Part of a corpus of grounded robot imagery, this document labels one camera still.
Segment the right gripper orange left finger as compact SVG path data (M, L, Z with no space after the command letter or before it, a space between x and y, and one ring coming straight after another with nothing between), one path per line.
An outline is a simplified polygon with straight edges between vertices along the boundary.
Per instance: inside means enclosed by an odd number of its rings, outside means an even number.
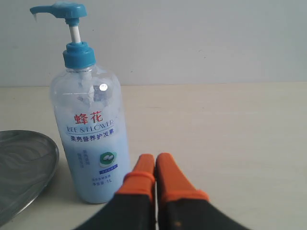
M77 230L154 230L155 160L142 154L112 199Z

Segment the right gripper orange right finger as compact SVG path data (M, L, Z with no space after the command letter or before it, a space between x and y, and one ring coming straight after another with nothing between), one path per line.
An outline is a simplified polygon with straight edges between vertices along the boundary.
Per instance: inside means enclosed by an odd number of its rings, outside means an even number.
M156 159L158 227L160 230L246 230L221 212L209 196L186 178L170 153Z

